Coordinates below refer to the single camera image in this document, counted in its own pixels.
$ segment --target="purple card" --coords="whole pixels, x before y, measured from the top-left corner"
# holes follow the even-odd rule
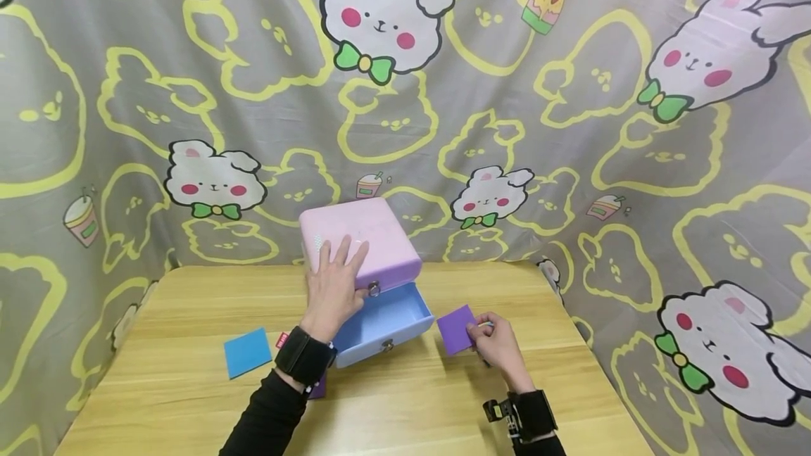
[[[311,400],[317,400],[318,398],[323,398],[327,395],[327,373],[324,373],[324,376],[321,377],[321,380],[318,381],[318,386],[313,388],[313,392],[310,393]]]
[[[473,342],[467,334],[467,325],[475,323],[476,317],[473,317],[473,311],[470,310],[468,305],[455,309],[448,315],[436,320],[436,325],[439,327],[439,333],[442,335],[442,341],[445,344],[445,351],[448,354],[458,354],[464,349],[473,346]]]

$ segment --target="blue card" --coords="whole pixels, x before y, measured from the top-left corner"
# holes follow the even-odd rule
[[[268,335],[259,328],[225,342],[225,363],[228,377],[234,378],[269,363],[272,360]]]

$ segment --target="wood grain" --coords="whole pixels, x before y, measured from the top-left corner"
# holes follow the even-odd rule
[[[532,265],[426,264],[417,280],[434,316],[469,303],[513,323],[569,456],[650,456],[564,308]],[[273,355],[306,295],[301,266],[185,267],[161,280],[127,342],[60,445],[58,456],[215,455],[272,364],[228,380],[223,343],[265,327]],[[474,353],[421,339],[331,369],[288,455],[512,455],[482,403],[506,397]]]

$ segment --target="purple object under wrist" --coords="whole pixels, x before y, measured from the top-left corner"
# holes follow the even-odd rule
[[[439,334],[442,335],[442,341],[445,344],[445,351],[449,355],[461,353],[464,349],[473,346],[473,341],[467,333],[468,324],[476,324],[476,317],[473,317],[473,311],[468,305],[455,309],[436,320]]]

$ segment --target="right hand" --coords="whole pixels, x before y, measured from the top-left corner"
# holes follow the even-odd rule
[[[482,326],[487,322],[492,326]],[[510,390],[518,394],[535,391],[509,321],[495,313],[486,312],[476,317],[476,324],[478,326],[467,325],[467,332],[473,339],[476,350],[482,358],[501,370]]]

